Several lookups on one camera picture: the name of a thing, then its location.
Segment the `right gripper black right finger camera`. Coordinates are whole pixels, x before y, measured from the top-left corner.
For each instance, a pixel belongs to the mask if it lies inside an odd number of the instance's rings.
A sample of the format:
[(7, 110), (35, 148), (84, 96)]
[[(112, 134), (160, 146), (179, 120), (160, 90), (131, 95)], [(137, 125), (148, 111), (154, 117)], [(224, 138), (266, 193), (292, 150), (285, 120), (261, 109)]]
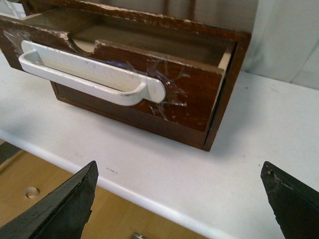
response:
[(286, 239), (319, 237), (319, 193), (269, 161), (261, 179), (277, 223)]

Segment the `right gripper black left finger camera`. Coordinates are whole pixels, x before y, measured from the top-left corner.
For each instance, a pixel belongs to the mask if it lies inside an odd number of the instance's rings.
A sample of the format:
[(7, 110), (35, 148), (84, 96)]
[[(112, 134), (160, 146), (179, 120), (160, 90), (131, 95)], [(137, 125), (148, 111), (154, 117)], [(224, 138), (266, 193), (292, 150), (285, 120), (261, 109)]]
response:
[(91, 215), (98, 167), (90, 162), (0, 229), (2, 239), (79, 239)]

